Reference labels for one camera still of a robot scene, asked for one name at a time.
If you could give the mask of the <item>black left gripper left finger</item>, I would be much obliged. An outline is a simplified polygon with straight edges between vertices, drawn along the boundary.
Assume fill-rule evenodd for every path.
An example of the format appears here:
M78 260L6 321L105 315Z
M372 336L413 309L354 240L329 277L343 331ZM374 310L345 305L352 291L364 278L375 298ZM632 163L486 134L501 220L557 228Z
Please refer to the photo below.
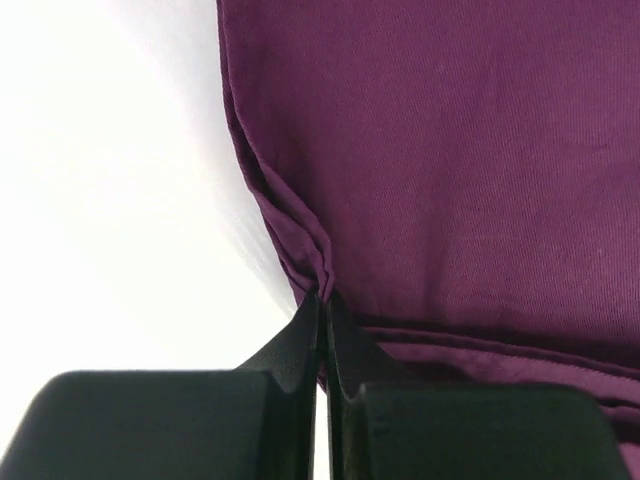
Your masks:
M232 370L51 379L9 446L13 479L309 479L320 302Z

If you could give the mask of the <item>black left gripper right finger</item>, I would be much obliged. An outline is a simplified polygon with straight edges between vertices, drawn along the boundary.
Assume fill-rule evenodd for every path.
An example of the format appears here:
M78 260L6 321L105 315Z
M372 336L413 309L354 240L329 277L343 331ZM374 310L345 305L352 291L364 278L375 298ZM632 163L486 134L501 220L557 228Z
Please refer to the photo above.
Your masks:
M609 423L563 387L425 383L360 330L344 300L324 308L335 479L626 479Z

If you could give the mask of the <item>purple cloth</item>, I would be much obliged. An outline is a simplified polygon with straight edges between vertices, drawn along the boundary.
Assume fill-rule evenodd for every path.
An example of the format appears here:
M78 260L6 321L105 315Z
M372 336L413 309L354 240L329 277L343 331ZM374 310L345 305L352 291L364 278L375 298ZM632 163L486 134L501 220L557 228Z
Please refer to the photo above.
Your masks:
M294 294L428 380L595 397L639 444L639 5L221 1L238 161Z

